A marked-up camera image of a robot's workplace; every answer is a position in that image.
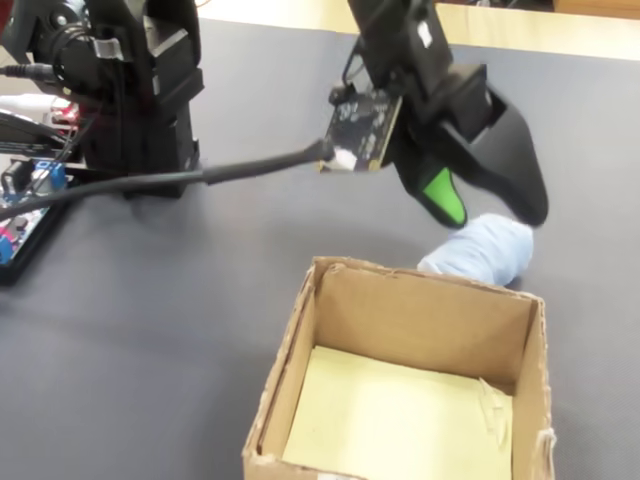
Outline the plain black curved gripper finger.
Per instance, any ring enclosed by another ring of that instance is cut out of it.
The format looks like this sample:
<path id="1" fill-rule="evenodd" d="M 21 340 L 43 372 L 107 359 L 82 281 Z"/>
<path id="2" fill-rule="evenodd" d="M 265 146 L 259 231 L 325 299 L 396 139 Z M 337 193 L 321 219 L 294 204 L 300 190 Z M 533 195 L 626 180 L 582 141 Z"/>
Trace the plain black curved gripper finger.
<path id="1" fill-rule="evenodd" d="M 468 184 L 504 202 L 523 223 L 541 226 L 549 201 L 529 126 L 521 112 L 493 89 L 486 126 L 468 140 L 454 124 L 438 124 L 438 150 L 449 168 Z"/>

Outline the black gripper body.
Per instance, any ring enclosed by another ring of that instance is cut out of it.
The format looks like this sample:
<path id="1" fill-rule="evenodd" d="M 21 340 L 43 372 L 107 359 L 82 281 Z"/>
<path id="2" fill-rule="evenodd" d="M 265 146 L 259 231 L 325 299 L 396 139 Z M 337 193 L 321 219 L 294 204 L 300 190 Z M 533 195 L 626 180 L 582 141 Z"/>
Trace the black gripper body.
<path id="1" fill-rule="evenodd" d="M 401 98 L 409 122 L 431 137 L 472 145 L 506 142 L 506 105 L 491 91 L 484 65 L 456 64 L 432 1 L 350 1 L 369 91 Z"/>

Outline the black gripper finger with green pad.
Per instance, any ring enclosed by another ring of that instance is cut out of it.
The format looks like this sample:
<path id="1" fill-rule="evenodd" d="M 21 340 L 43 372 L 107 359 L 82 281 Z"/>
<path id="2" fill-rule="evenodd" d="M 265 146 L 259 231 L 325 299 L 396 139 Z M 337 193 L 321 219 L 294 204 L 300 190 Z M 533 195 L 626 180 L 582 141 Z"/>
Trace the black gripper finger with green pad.
<path id="1" fill-rule="evenodd" d="M 449 229 L 466 225 L 467 210 L 451 171 L 418 146 L 403 126 L 396 127 L 391 136 L 390 158 L 405 191 L 441 225 Z"/>

